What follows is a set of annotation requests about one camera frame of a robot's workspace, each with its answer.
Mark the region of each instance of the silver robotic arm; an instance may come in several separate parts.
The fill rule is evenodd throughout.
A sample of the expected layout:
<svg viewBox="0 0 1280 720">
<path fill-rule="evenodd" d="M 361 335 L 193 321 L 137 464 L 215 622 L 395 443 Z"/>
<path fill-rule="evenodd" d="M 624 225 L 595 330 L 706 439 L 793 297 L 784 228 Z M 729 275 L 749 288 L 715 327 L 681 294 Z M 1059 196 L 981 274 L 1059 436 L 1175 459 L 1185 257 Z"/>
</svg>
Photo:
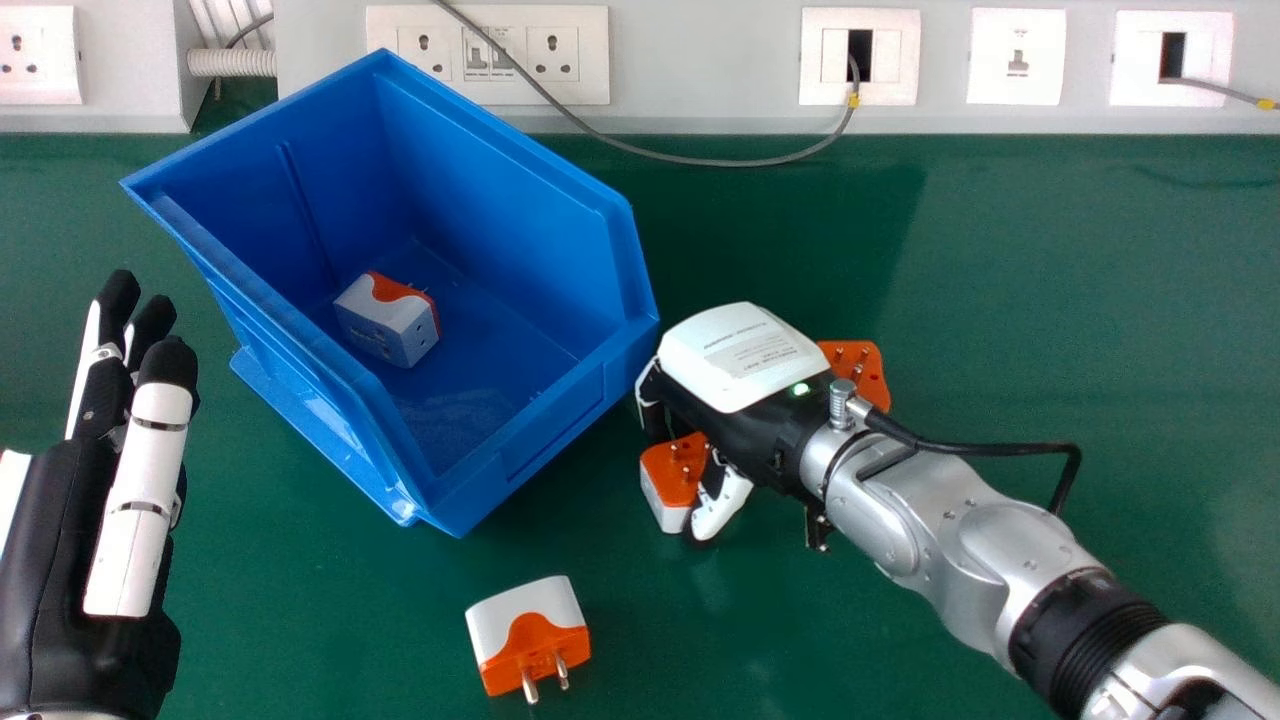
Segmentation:
<svg viewBox="0 0 1280 720">
<path fill-rule="evenodd" d="M 952 635 L 1024 679 L 1062 717 L 1280 720 L 1280 688 L 1267 678 L 1119 584 L 1055 512 L 991 488 L 956 456 L 963 446 L 913 436 L 858 389 L 812 341 L 740 302 L 672 328 L 636 400 L 654 441 L 677 438 L 672 456 L 687 438 L 705 437 L 707 468 L 724 464 L 804 502 L 810 547 L 826 550 L 829 532 L 847 537 L 884 575 L 924 596 Z M 1078 448 L 1044 447 L 1053 450 L 1037 451 L 1068 452 L 1074 473 Z M 662 454 L 646 452 L 641 484 L 663 529 L 675 532 L 680 488 L 658 482 L 653 457 Z M 745 497 L 740 488 L 722 493 L 721 475 L 708 483 L 704 474 L 690 496 L 684 529 L 695 541 L 718 532 Z M 1052 510 L 1070 473 L 1064 479 Z"/>
</svg>

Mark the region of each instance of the electrical socket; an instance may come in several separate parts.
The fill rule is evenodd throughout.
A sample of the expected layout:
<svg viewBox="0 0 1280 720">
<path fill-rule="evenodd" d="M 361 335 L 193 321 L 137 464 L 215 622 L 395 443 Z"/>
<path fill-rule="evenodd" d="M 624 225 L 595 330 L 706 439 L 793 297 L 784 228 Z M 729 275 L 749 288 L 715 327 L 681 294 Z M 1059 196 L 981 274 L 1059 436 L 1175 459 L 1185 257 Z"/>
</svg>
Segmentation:
<svg viewBox="0 0 1280 720">
<path fill-rule="evenodd" d="M 1180 63 L 1166 56 L 1166 36 L 1180 40 Z M 1111 56 L 1111 105 L 1221 108 L 1226 102 L 1221 94 L 1161 83 L 1162 64 L 1170 65 L 1164 70 L 1179 77 L 1228 85 L 1234 42 L 1233 13 L 1117 12 Z"/>
<path fill-rule="evenodd" d="M 605 5 L 457 5 L 566 105 L 609 104 Z M 429 50 L 420 47 L 422 28 Z M 436 35 L 447 45 L 436 45 Z M 502 54 L 434 5 L 369 5 L 366 49 L 387 47 L 481 105 L 543 105 Z"/>
<path fill-rule="evenodd" d="M 73 5 L 0 6 L 0 105 L 81 105 Z"/>
<path fill-rule="evenodd" d="M 850 54 L 861 72 L 863 105 L 915 105 L 920 85 L 919 10 L 804 8 L 800 12 L 801 105 L 845 102 L 851 79 Z"/>
<path fill-rule="evenodd" d="M 974 8 L 970 105 L 1057 105 L 1066 70 L 1066 10 Z"/>
</svg>

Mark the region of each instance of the orange adapter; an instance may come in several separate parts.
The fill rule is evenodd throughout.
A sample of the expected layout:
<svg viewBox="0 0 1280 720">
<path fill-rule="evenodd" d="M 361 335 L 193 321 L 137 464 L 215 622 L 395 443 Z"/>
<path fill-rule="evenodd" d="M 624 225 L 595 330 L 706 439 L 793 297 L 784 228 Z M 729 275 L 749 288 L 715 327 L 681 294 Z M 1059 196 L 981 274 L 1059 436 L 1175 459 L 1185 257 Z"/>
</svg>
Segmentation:
<svg viewBox="0 0 1280 720">
<path fill-rule="evenodd" d="M 568 669 L 591 657 L 586 620 L 566 575 L 552 575 L 483 600 L 466 612 L 480 679 L 490 696 L 524 687 L 538 702 L 538 680 L 556 675 L 568 689 Z"/>
</svg>

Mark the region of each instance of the robotic hand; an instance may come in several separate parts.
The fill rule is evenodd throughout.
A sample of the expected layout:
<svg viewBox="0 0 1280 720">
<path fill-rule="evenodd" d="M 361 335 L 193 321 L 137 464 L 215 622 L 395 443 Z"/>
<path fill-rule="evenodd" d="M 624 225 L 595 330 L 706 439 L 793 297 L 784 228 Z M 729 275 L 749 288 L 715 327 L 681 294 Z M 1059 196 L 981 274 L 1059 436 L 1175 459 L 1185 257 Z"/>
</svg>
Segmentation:
<svg viewBox="0 0 1280 720">
<path fill-rule="evenodd" d="M 772 487 L 805 505 L 809 547 L 826 551 L 838 530 L 1062 717 L 1280 720 L 1280 688 L 1076 543 L 1057 514 L 1079 448 L 915 436 L 886 414 L 870 343 L 819 347 L 749 302 L 714 307 L 663 336 L 636 404 L 658 443 L 641 487 L 664 532 L 707 542 L 753 486 Z M 1068 462 L 1047 510 L 1000 495 L 959 457 L 1048 452 Z"/>
<path fill-rule="evenodd" d="M 0 719 L 151 720 L 182 638 L 161 609 L 198 404 L 169 299 L 111 274 L 90 305 L 65 439 L 0 455 Z"/>
</svg>

